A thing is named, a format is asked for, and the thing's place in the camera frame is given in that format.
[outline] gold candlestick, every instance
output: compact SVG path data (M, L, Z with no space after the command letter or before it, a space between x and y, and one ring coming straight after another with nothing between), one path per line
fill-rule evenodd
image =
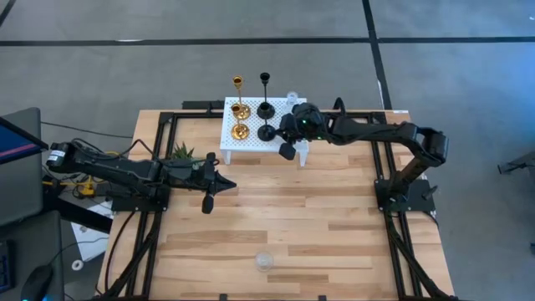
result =
M242 103L242 83L243 78L241 76L235 76L232 78L232 82L234 83L234 86L237 89L237 95L238 95L238 102L234 105L232 105L232 113L234 114L234 117L238 120L245 120L249 118L249 115L251 115L251 108L249 108L248 105L244 105Z

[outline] computer monitor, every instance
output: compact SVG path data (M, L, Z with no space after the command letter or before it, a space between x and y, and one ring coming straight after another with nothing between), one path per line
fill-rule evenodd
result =
M0 117L0 164L48 150L48 145Z

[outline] wooden table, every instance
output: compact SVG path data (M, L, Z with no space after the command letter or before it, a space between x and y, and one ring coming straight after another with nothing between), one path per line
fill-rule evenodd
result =
M385 113L389 123L410 118L406 111ZM154 145L159 114L142 110L134 139ZM179 120L176 142L195 147L194 156L214 151L222 158L221 126L220 119ZM164 150L166 139L162 143ZM402 145L393 145L393 150L398 169L412 158ZM150 154L136 146L130 159L150 159ZM237 188L217 195L212 214L201 213L203 193L173 190L161 223L151 299L218 299L220 293L229 299L397 299L369 142L340 147L315 141L305 167L278 154L236 153L230 166L221 160L217 168ZM122 212L114 219L105 263L128 215ZM118 242L110 282L132 256L139 215ZM407 217L417 259L439 288L453 294L436 224L419 212ZM261 251L274 257L268 272L256 269L254 258ZM405 260L403 269L411 293ZM145 260L137 293L144 270Z

